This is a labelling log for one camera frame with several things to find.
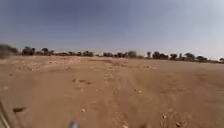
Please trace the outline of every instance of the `rock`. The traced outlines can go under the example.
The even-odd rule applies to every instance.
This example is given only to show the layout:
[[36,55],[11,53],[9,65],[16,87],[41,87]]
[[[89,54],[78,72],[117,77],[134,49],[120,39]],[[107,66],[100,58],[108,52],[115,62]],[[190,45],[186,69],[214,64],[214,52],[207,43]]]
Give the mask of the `rock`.
[[8,89],[9,89],[8,86],[3,87],[3,90],[8,90]]
[[82,112],[86,112],[86,109],[83,108],[83,109],[82,109]]
[[122,128],[128,128],[128,126],[127,125],[123,125]]
[[166,119],[166,118],[167,118],[167,116],[166,116],[166,115],[164,115],[164,116],[163,116],[163,119]]
[[181,127],[182,125],[181,125],[180,122],[177,122],[177,123],[176,123],[176,126],[179,128],[179,127]]

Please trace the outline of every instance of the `distant tree line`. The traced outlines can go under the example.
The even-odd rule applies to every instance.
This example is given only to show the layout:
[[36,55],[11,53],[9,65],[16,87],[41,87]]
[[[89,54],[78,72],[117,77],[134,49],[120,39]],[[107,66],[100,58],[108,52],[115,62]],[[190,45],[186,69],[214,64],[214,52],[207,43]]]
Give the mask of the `distant tree line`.
[[147,52],[146,57],[142,55],[138,55],[136,51],[131,50],[128,52],[118,52],[118,53],[111,53],[111,52],[104,52],[102,55],[94,54],[90,51],[84,51],[84,52],[58,52],[56,53],[54,50],[49,50],[48,48],[42,48],[41,50],[36,50],[36,48],[32,47],[24,47],[22,52],[19,52],[19,50],[15,47],[0,44],[0,58],[5,58],[10,55],[24,55],[24,56],[86,56],[86,57],[113,57],[113,58],[139,58],[139,59],[159,59],[159,60],[173,60],[173,61],[192,61],[192,62],[204,62],[204,63],[223,63],[224,64],[224,58],[220,58],[219,61],[216,60],[208,60],[204,56],[195,56],[192,53],[186,53],[184,55],[182,54],[176,54],[172,53],[170,55],[164,54],[158,51],[155,52]]

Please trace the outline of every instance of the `dirt field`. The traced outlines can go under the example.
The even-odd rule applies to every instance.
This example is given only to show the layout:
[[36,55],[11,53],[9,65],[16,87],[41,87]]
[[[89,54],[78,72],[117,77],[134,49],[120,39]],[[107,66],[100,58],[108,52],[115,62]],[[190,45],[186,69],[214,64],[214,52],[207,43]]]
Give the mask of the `dirt field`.
[[0,61],[0,96],[26,107],[24,128],[224,128],[220,64],[16,57]]

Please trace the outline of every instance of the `blue sky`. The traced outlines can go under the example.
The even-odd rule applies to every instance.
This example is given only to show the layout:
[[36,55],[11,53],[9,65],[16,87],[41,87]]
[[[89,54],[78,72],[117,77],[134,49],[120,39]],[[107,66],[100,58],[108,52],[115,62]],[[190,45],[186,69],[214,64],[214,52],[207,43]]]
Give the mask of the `blue sky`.
[[224,1],[0,0],[0,42],[224,57]]

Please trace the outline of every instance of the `pebble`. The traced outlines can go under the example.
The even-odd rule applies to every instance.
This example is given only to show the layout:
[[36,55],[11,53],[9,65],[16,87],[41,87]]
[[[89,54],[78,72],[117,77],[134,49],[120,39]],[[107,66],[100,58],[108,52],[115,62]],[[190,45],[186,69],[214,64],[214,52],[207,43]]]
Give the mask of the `pebble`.
[[123,125],[122,128],[128,128],[128,126],[127,125]]
[[86,109],[83,108],[83,109],[82,109],[82,112],[86,112]]

